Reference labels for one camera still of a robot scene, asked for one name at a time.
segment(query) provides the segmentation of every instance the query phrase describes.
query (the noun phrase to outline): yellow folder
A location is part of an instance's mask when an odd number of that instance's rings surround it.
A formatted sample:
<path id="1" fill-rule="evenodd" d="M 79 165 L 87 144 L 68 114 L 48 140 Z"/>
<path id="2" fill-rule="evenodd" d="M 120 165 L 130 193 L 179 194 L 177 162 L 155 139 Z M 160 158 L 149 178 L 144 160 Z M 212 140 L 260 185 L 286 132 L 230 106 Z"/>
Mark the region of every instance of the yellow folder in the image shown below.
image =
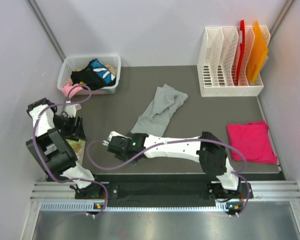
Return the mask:
<path id="1" fill-rule="evenodd" d="M 246 78 L 251 84 L 255 83 L 269 51 L 257 21 L 253 25 L 253 32 L 254 43 L 245 71 Z"/>

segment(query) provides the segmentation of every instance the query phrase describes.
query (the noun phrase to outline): cloth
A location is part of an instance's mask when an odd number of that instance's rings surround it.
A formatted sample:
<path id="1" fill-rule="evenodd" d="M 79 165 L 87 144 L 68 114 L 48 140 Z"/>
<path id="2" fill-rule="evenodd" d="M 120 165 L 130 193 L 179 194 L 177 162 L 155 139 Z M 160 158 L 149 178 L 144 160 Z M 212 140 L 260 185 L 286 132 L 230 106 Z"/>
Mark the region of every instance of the cloth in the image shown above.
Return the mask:
<path id="1" fill-rule="evenodd" d="M 65 86 L 63 88 L 61 88 L 61 91 L 67 97 L 70 90 L 75 86 L 79 86 L 79 84 L 71 85 L 69 82 L 67 82 L 65 84 Z M 79 86 L 79 87 L 76 87 L 75 89 L 73 89 L 70 93 L 69 99 L 71 99 L 77 92 L 81 91 L 82 89 L 84 89 L 82 86 Z"/>
<path id="2" fill-rule="evenodd" d="M 116 76 L 98 59 L 91 60 L 81 71 L 72 71 L 70 77 L 74 84 L 85 84 L 92 91 L 113 86 L 116 83 Z"/>
<path id="3" fill-rule="evenodd" d="M 115 69 L 113 66 L 111 66 L 110 64 L 106 64 L 104 65 L 106 67 L 106 69 L 109 70 L 110 73 L 112 73 L 113 75 L 117 76 L 118 74 L 118 70 Z"/>
<path id="4" fill-rule="evenodd" d="M 187 94 L 166 84 L 163 87 L 158 87 L 153 101 L 138 118 L 131 132 L 162 137 L 171 117 L 187 98 Z"/>
<path id="5" fill-rule="evenodd" d="M 80 72 L 82 70 L 82 68 L 75 68 L 75 69 L 73 69 L 73 71 L 72 72 Z M 71 76 L 70 77 L 68 77 L 68 83 L 70 83 L 71 85 L 73 85 L 74 83 L 73 83 L 73 81 L 72 81 L 72 79 L 71 79 Z"/>
<path id="6" fill-rule="evenodd" d="M 229 124 L 226 129 L 230 145 L 238 149 L 247 161 L 258 164 L 277 164 L 277 157 L 268 137 L 269 127 L 265 121 Z M 235 151 L 231 150 L 231 155 L 233 160 L 242 161 Z"/>

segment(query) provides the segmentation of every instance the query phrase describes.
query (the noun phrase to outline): gray cloth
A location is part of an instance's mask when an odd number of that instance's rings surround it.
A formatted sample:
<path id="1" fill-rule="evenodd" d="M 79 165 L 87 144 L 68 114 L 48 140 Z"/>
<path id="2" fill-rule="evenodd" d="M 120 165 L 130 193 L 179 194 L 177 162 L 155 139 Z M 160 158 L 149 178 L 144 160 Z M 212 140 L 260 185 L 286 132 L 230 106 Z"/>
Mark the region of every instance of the gray cloth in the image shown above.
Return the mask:
<path id="1" fill-rule="evenodd" d="M 187 98 L 187 94 L 166 84 L 163 87 L 157 87 L 154 99 L 138 118 L 131 132 L 162 137 L 171 117 Z"/>

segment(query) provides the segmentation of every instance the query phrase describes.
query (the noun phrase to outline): metal floor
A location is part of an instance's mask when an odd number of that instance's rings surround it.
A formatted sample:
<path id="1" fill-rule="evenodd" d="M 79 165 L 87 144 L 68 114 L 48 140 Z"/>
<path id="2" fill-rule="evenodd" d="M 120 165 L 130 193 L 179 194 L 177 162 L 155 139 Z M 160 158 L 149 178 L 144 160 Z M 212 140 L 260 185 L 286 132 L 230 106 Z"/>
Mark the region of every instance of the metal floor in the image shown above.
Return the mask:
<path id="1" fill-rule="evenodd" d="M 223 212 L 40 212 L 32 240 L 300 240 L 288 202 L 251 202 L 239 218 Z"/>
<path id="2" fill-rule="evenodd" d="M 81 105 L 78 114 L 83 116 L 87 143 L 106 140 L 111 131 L 121 134 L 130 131 L 153 100 L 157 87 L 164 84 L 189 96 L 171 118 L 164 137 L 191 138 L 209 131 L 228 143 L 227 124 L 263 120 L 256 97 L 201 97 L 196 66 L 123 67 L 115 94 L 94 95 Z M 75 96 L 72 101 L 83 98 L 85 96 Z M 122 163 L 102 145 L 95 145 L 91 156 L 105 167 Z M 234 169 L 240 169 L 242 163 L 232 161 L 231 155 L 229 157 Z M 199 163 L 177 158 L 141 159 L 136 165 L 107 172 L 95 168 L 85 153 L 83 166 L 93 173 L 202 173 Z M 277 165 L 249 162 L 245 172 L 278 173 L 279 170 Z"/>

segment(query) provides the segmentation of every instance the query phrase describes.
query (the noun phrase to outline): file organizer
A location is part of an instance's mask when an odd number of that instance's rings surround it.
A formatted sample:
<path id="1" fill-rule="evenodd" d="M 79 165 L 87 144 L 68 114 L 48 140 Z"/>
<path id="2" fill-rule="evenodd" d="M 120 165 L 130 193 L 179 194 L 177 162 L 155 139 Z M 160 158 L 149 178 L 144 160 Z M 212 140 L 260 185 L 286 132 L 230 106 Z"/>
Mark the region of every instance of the file organizer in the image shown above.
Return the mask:
<path id="1" fill-rule="evenodd" d="M 261 26 L 266 43 L 270 33 L 266 26 Z M 245 28 L 245 48 L 238 79 L 238 86 L 233 82 L 233 63 L 239 41 L 237 27 L 206 27 L 199 53 L 197 72 L 202 97 L 239 97 L 258 96 L 264 88 L 260 75 L 255 83 L 249 85 L 246 67 L 254 44 L 255 35 L 252 27 Z"/>

